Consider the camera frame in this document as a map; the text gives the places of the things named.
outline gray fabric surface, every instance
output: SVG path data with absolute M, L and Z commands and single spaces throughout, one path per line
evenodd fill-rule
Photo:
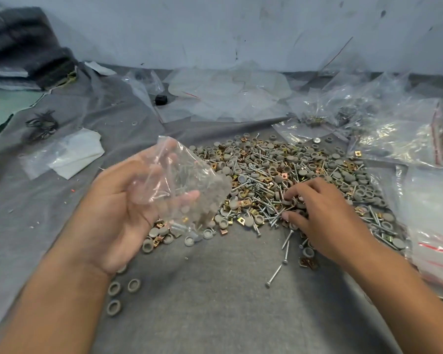
M 17 114 L 0 135 L 0 321 L 85 194 L 99 167 L 106 168 L 153 145 L 158 135 L 205 145 L 244 132 L 266 136 L 271 122 L 160 124 L 116 77 L 79 72 L 76 83 L 56 89 L 34 109 Z M 22 137 L 34 112 L 55 110 L 56 136 L 97 130 L 106 153 L 70 180 L 49 171 L 28 180 L 17 156 L 33 149 Z M 95 353 L 391 353 L 397 346 L 375 308 L 333 263 L 320 256 L 316 271 L 299 268 L 298 238 L 289 265 L 271 289 L 266 279 L 282 261 L 286 229 L 261 228 L 263 236 L 230 227 L 194 247 L 183 238 L 138 254 L 123 285 L 123 311 L 102 316 Z

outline white wall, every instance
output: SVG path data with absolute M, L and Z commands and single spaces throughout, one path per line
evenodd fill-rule
M 40 6 L 78 59 L 317 70 L 351 36 L 372 70 L 443 74 L 443 0 L 0 0 Z

